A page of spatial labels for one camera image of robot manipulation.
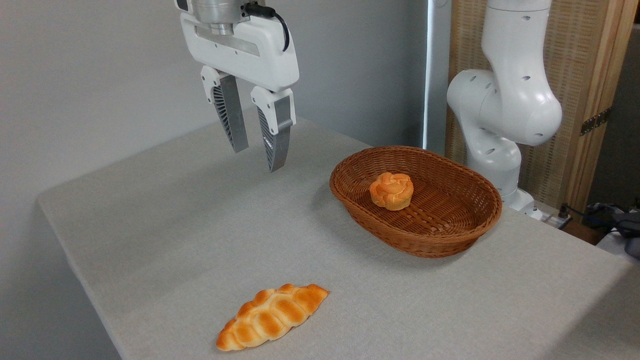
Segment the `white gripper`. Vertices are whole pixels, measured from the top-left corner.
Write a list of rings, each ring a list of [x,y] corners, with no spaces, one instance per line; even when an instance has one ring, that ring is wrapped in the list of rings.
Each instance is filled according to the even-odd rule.
[[[255,86],[256,105],[269,171],[284,166],[291,126],[297,123],[291,88],[300,77],[292,39],[286,51],[285,36],[277,20],[251,17],[236,23],[232,35],[215,34],[191,14],[180,15],[183,35],[192,57],[204,64],[202,85],[215,107],[235,153],[249,147],[236,77]]]

